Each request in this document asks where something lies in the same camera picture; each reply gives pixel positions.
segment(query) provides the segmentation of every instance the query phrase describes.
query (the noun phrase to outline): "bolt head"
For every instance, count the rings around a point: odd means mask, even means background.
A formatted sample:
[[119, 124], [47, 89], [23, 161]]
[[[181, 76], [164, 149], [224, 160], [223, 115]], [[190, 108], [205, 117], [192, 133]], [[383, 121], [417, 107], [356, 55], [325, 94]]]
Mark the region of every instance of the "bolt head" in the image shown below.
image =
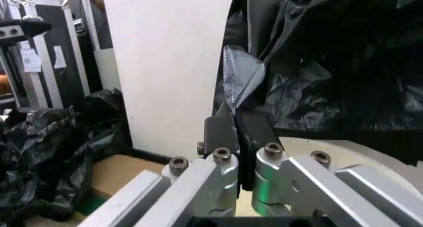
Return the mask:
[[280, 159], [282, 158], [282, 152], [283, 147], [279, 143], [270, 142], [264, 146], [264, 153], [266, 153], [269, 158]]
[[331, 158], [330, 155], [319, 150], [313, 151], [310, 156], [325, 168], [329, 168]]
[[217, 164], [228, 164], [231, 162], [232, 153], [227, 148], [217, 148], [213, 151], [213, 160]]
[[197, 155], [204, 155], [204, 142], [197, 143]]
[[169, 162], [170, 172], [175, 176], [180, 176], [188, 168], [186, 157], [174, 157]]

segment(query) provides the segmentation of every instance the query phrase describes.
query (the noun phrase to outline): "hex socket bolt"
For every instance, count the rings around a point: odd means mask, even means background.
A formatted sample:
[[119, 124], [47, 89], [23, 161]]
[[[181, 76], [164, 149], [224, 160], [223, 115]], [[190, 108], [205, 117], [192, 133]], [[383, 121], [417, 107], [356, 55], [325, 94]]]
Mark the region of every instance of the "hex socket bolt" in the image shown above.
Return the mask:
[[170, 173], [180, 176], [188, 168], [188, 160], [186, 157], [174, 157], [169, 162]]
[[319, 150], [313, 151], [310, 156], [325, 168], [329, 168], [331, 158], [330, 155]]
[[232, 153], [227, 148], [217, 148], [213, 151], [213, 160], [216, 164], [228, 164], [231, 162]]
[[197, 143], [197, 155], [199, 156], [204, 155], [204, 142]]
[[264, 146], [264, 153], [271, 159], [282, 158], [283, 147], [278, 143], [267, 143]]

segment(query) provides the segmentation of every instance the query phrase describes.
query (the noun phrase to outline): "wall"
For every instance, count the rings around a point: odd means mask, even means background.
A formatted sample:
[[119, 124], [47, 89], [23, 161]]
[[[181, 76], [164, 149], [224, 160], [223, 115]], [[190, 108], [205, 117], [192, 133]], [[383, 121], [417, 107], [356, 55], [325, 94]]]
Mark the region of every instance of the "wall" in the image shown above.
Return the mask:
[[232, 0], [105, 0], [136, 149], [196, 156]]

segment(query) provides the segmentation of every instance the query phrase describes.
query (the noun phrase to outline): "metal case frame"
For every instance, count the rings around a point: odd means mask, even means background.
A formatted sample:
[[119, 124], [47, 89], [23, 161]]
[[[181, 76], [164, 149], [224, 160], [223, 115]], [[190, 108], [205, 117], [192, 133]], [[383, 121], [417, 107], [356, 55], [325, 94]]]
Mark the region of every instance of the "metal case frame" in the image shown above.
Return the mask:
[[[57, 6], [62, 9], [66, 20], [67, 30], [70, 36], [70, 42], [72, 44], [73, 55], [75, 58], [75, 63], [78, 71], [79, 80], [81, 82], [83, 95], [84, 97], [89, 95], [90, 89], [88, 86], [84, 63], [82, 61], [78, 38], [76, 35], [75, 28], [73, 26], [72, 12], [70, 10], [68, 0], [7, 0], [7, 4], [11, 17], [13, 19], [21, 19], [21, 6], [23, 6], [25, 14], [31, 16], [38, 16], [36, 5]], [[54, 74], [53, 64], [46, 44], [46, 39], [44, 35], [38, 35], [33, 38], [33, 42], [35, 45], [34, 49], [36, 49], [37, 54], [41, 59], [42, 75], [44, 76], [45, 84], [48, 90], [48, 92], [46, 93], [48, 93], [48, 96], [50, 97], [51, 106], [53, 108], [62, 109], [64, 107], [62, 101], [63, 97], [61, 97], [59, 92], [56, 76]], [[30, 49], [30, 44], [28, 42], [20, 42], [19, 45], [22, 49]], [[47, 108], [49, 106], [46, 99], [47, 94], [43, 90], [40, 73], [30, 73], [30, 77], [38, 100], [38, 104], [36, 104], [36, 106], [40, 108]]]

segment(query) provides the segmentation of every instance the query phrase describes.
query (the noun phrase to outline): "white panel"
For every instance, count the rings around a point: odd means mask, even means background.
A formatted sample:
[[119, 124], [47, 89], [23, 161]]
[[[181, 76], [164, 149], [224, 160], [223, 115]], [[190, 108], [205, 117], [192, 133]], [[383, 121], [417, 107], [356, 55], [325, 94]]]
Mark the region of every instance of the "white panel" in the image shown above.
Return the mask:
[[105, 0], [134, 148], [196, 156], [232, 0]]
[[99, 68], [100, 80], [103, 89], [113, 90], [117, 88], [122, 90], [117, 72], [116, 58], [114, 49], [94, 50], [97, 67]]

